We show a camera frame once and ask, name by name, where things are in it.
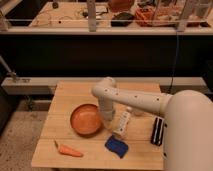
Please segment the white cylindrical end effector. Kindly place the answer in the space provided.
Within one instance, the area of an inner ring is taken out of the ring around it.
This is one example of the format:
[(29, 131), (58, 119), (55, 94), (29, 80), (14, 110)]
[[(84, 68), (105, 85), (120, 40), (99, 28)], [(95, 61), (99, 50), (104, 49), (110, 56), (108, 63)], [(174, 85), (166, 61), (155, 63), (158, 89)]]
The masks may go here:
[(105, 109), (103, 107), (99, 108), (99, 112), (101, 115), (101, 120), (106, 129), (110, 130), (112, 128), (112, 122), (115, 115), (115, 109)]

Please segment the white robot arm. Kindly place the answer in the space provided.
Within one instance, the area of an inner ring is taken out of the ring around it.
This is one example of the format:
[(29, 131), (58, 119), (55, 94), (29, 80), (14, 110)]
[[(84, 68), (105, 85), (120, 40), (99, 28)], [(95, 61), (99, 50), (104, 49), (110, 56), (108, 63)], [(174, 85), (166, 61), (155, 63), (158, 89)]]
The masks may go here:
[(110, 77), (91, 93), (104, 120), (113, 119), (114, 102), (164, 118), (164, 171), (213, 171), (213, 102), (206, 95), (194, 90), (170, 95), (118, 89)]

